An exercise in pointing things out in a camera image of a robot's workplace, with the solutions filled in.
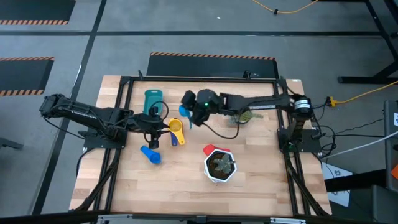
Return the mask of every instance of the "yellow measuring spoon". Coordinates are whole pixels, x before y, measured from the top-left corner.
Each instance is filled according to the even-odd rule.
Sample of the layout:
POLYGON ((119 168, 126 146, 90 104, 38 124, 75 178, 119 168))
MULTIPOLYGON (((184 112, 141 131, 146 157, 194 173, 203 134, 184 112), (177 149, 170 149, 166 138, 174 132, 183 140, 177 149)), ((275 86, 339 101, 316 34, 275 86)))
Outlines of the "yellow measuring spoon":
POLYGON ((182 134, 182 122, 179 119, 170 119, 169 130, 175 135, 175 137, 177 137, 180 145, 185 144, 184 135, 182 134))

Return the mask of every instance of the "wooden tabletop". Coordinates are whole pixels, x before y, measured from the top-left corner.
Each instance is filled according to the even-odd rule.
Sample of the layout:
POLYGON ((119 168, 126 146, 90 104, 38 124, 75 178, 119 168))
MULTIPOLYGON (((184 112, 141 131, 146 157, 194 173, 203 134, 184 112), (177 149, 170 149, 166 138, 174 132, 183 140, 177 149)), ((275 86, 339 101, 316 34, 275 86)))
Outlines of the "wooden tabletop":
MULTIPOLYGON (((119 80, 120 76, 104 76, 96 106, 114 106, 119 80)), ((294 92, 303 94, 300 80, 287 80, 287 83, 294 92)), ((121 153, 111 212, 292 215, 283 155, 277 142, 276 110, 255 111, 263 118, 253 118, 241 126, 235 139, 220 138, 204 126, 193 126, 189 130, 188 119, 178 112, 181 98, 187 90, 197 93, 204 88, 247 97, 274 92, 271 84, 264 83, 134 82, 130 110, 142 112, 146 90, 162 90, 170 108, 165 123, 170 118, 181 119, 187 143, 172 147, 170 135, 162 135, 160 147, 156 149, 162 156, 162 163, 153 165, 140 151, 142 145, 147 145, 142 134, 129 133, 121 153), (206 156, 202 149, 207 144, 230 149, 233 153, 238 170, 227 183, 214 184, 204 175, 206 156)), ((236 132, 236 126, 229 124, 227 116, 211 115, 207 124, 225 136, 233 136, 236 132)), ((104 149, 95 149, 82 159, 70 208, 79 206, 98 183, 103 155, 104 149)), ((322 208, 331 213, 319 161, 309 153, 300 155, 307 188, 322 208)), ((303 213, 300 191, 297 186, 295 189, 299 211, 303 213)), ((106 185, 101 208, 107 191, 106 185)))

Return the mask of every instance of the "blue plastic object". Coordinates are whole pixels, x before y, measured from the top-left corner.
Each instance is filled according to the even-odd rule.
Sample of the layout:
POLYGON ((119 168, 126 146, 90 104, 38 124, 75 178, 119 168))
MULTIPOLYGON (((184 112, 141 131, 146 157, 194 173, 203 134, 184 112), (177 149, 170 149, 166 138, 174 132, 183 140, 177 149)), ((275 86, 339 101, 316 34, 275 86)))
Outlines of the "blue plastic object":
POLYGON ((153 164, 160 164, 162 162, 162 159, 160 158, 160 153, 153 151, 152 149, 149 149, 146 146, 141 147, 141 152, 144 153, 144 155, 150 160, 151 163, 153 164))
MULTIPOLYGON (((144 114, 149 114, 149 108, 156 101, 163 100, 163 93, 160 90, 147 90, 145 91, 145 102, 144 102, 144 114)), ((156 103, 154 106, 157 106, 158 112, 157 114, 162 114, 162 103, 156 103)))
POLYGON ((177 146, 178 145, 178 139, 177 139, 176 135, 171 133, 171 132, 170 132, 170 135, 172 137, 172 146, 177 146))
POLYGON ((185 118, 188 118, 188 120, 189 120, 189 129, 192 129, 191 112, 189 112, 189 110, 185 109, 182 105, 180 105, 178 110, 180 111, 180 115, 181 116, 183 116, 185 118))

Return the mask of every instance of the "concrete floor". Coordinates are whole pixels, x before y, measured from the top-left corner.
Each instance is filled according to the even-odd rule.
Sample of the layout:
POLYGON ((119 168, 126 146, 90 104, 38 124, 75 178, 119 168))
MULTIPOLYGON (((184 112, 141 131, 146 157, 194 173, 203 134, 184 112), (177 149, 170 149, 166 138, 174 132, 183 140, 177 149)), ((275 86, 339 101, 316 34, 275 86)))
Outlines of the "concrete floor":
MULTIPOLYGON (((0 26, 2 30, 90 31, 100 0, 79 0, 66 26, 0 26)), ((298 9, 307 0, 263 0, 271 8, 298 9)), ((388 31, 397 31, 386 7, 372 1, 388 31)), ((99 31, 377 31, 364 4, 318 2, 291 15, 265 11, 242 0, 108 0, 99 31)), ((69 95, 88 37, 6 37, 0 35, 0 57, 54 56, 45 95, 69 95)), ((306 95, 315 104, 332 95, 343 100, 377 85, 340 85, 340 75, 371 76, 392 62, 380 37, 243 37, 243 36, 119 36, 97 37, 88 61, 78 101, 95 104, 103 75, 137 75, 146 71, 149 54, 186 52, 275 57, 280 75, 303 80, 306 95)), ((384 100, 396 100, 396 87, 377 92, 335 109, 327 108, 321 124, 341 131, 383 118, 384 100)), ((20 151, 0 150, 0 217, 29 214, 37 196, 57 130, 44 123, 38 108, 42 96, 0 98, 0 136, 25 144, 20 151)), ((59 124, 60 119, 53 120, 59 124)), ((84 129, 75 123, 68 130, 84 129)), ((383 123, 353 133, 383 135, 383 123)), ((344 151, 374 138, 338 138, 344 151)), ((66 212, 75 183, 75 169, 83 141, 67 135, 44 205, 44 213, 66 212)), ((366 172, 384 167, 384 145, 377 144, 329 160, 330 164, 366 172)))

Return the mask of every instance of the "orange striped tape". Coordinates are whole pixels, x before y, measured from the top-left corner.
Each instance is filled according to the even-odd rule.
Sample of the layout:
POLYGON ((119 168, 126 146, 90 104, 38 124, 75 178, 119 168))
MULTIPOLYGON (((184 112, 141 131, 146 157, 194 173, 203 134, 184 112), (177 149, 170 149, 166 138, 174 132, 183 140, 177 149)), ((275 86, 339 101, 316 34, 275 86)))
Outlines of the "orange striped tape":
POLYGON ((63 20, 0 20, 0 25, 67 25, 63 20))
POLYGON ((0 58, 0 61, 12 61, 12 60, 54 60, 54 57, 0 58))
POLYGON ((183 54, 183 53, 167 53, 167 52, 152 52, 150 55, 163 56, 183 56, 183 57, 216 57, 216 58, 241 58, 241 59, 260 59, 260 60, 275 60, 273 57, 260 56, 239 56, 239 55, 217 55, 217 54, 183 54))
POLYGON ((0 96, 41 95, 44 90, 0 90, 0 96))

